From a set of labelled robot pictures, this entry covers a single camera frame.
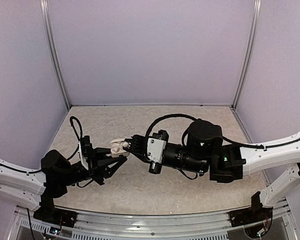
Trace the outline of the white earbud charging case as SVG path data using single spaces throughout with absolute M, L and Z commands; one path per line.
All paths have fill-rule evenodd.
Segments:
M 128 147 L 129 143 L 125 141 L 124 138 L 113 139 L 110 142 L 110 155 L 112 158 L 118 157 L 128 157 L 130 155 L 129 152 L 124 150 L 124 148 Z

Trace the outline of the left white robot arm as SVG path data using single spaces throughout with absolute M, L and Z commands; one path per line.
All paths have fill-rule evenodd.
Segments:
M 104 185 L 105 180 L 127 161 L 129 153 L 110 148 L 77 149 L 80 160 L 71 163 L 53 149 L 42 159 L 40 169 L 20 167 L 0 158 L 0 196 L 33 212 L 33 217 L 54 225 L 73 227 L 78 214 L 57 208 L 54 200 L 67 194 L 69 186 L 91 181 Z

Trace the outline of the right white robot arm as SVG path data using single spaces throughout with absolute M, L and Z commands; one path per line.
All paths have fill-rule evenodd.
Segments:
M 234 227 L 270 218 L 277 202 L 300 185 L 300 131 L 274 141 L 244 144 L 224 137 L 219 125 L 197 119 L 185 130 L 181 141 L 170 143 L 164 130 L 147 131 L 145 136 L 127 138 L 123 148 L 148 163 L 152 174 L 170 167 L 199 176 L 208 173 L 211 181 L 225 184 L 258 171 L 286 166 L 272 184 L 251 197 L 249 207 L 229 213 Z

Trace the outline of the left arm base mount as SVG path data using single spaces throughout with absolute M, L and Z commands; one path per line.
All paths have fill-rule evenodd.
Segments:
M 36 220 L 41 220 L 60 227 L 73 228 L 76 223 L 78 213 L 71 210 L 41 206 L 34 212 L 33 217 Z

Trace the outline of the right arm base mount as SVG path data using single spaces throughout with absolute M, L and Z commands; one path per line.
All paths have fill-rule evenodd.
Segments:
M 228 213 L 231 226 L 238 227 L 249 225 L 270 219 L 273 216 L 273 208 L 264 208 L 253 210 L 252 207 L 232 210 Z

